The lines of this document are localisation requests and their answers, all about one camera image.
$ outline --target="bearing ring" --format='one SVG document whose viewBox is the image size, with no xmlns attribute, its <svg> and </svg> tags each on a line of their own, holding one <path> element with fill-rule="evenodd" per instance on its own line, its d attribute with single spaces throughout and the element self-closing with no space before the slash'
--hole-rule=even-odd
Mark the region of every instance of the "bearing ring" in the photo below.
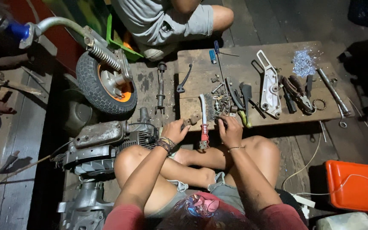
<svg viewBox="0 0 368 230">
<path fill-rule="evenodd" d="M 314 104 L 315 101 L 321 101 L 323 103 L 323 108 L 316 107 L 315 104 Z M 312 105 L 313 105 L 313 107 L 316 108 L 316 110 L 324 110 L 326 108 L 326 102 L 323 99 L 320 99 L 320 98 L 314 99 L 313 102 L 312 102 Z"/>
</svg>

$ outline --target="orange toolbox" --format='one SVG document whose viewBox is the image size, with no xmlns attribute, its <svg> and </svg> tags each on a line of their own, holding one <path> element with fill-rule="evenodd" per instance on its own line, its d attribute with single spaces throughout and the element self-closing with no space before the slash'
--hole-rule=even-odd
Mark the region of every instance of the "orange toolbox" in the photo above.
<svg viewBox="0 0 368 230">
<path fill-rule="evenodd" d="M 331 204 L 368 212 L 368 165 L 336 160 L 325 164 Z"/>
</svg>

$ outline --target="wooden workbench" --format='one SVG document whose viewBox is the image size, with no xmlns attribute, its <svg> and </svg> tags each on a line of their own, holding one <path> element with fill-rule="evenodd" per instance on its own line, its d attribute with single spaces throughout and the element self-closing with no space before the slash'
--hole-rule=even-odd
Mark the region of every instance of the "wooden workbench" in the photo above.
<svg viewBox="0 0 368 230">
<path fill-rule="evenodd" d="M 300 43 L 284 43 L 273 45 L 254 45 L 245 47 L 233 47 L 220 49 L 221 52 L 229 54 L 237 54 L 239 57 L 230 55 L 220 55 L 222 71 L 224 75 L 230 76 L 233 88 L 239 90 L 239 84 L 245 82 L 252 86 L 252 100 L 259 102 L 260 98 L 260 62 L 256 56 L 259 50 L 263 50 L 271 64 L 280 69 L 279 75 L 290 76 L 294 74 L 292 63 L 296 50 L 310 50 L 309 55 L 315 57 L 316 68 L 323 68 L 324 73 L 329 79 L 336 78 L 339 80 L 339 76 L 332 67 L 329 60 L 323 56 L 322 45 L 319 41 L 312 42 L 300 42 Z M 216 88 L 219 82 L 212 83 L 211 78 L 215 74 L 220 75 L 220 69 L 218 64 L 213 65 L 209 57 L 209 50 L 183 50 L 178 52 L 178 78 L 181 83 L 188 72 L 189 63 L 193 64 L 191 74 L 184 85 L 185 92 L 180 94 L 180 115 L 181 118 L 189 118 L 195 112 L 201 112 L 201 103 L 199 99 L 200 94 L 211 93 Z M 298 77 L 302 85 L 306 83 L 306 77 Z M 263 119 L 256 109 L 252 109 L 249 105 L 249 119 L 252 121 L 253 126 L 273 125 L 273 124 L 285 124 L 295 122 L 311 122 L 319 120 L 331 120 L 340 118 L 340 112 L 335 100 L 333 99 L 330 91 L 326 88 L 325 84 L 321 80 L 319 74 L 314 75 L 314 82 L 312 85 L 312 96 L 310 101 L 320 98 L 326 102 L 326 109 L 322 111 L 316 111 L 312 115 L 304 115 L 299 108 L 294 114 L 289 114 L 286 107 L 285 100 L 283 99 L 283 90 L 279 91 L 281 95 L 282 113 L 280 119 L 275 119 L 267 115 L 266 119 Z M 348 101 L 348 98 L 344 91 L 339 90 L 337 85 L 337 91 L 345 102 L 349 110 L 352 111 L 352 106 Z M 208 129 L 214 129 L 214 121 L 207 121 L 209 124 Z M 198 121 L 197 125 L 194 125 L 190 130 L 201 130 L 200 125 L 202 121 Z"/>
</svg>

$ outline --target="red shirt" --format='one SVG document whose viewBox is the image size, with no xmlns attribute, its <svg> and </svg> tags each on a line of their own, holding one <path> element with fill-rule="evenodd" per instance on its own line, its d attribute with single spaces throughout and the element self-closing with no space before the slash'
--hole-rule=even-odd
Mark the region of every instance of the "red shirt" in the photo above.
<svg viewBox="0 0 368 230">
<path fill-rule="evenodd" d="M 308 230 L 296 210 L 277 204 L 261 211 L 263 228 L 270 230 Z M 108 215 L 103 230 L 142 230 L 144 215 L 134 205 L 117 206 Z M 205 192 L 188 196 L 171 209 L 157 226 L 162 229 L 258 229 L 239 210 Z"/>
</svg>

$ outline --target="blue screwdriver handle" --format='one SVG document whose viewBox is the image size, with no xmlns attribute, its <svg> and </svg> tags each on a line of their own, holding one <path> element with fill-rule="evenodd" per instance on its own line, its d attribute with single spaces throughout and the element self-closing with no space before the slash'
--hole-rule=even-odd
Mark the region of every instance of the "blue screwdriver handle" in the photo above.
<svg viewBox="0 0 368 230">
<path fill-rule="evenodd" d="M 220 47 L 218 46 L 218 41 L 214 41 L 214 50 L 216 54 L 220 53 Z"/>
</svg>

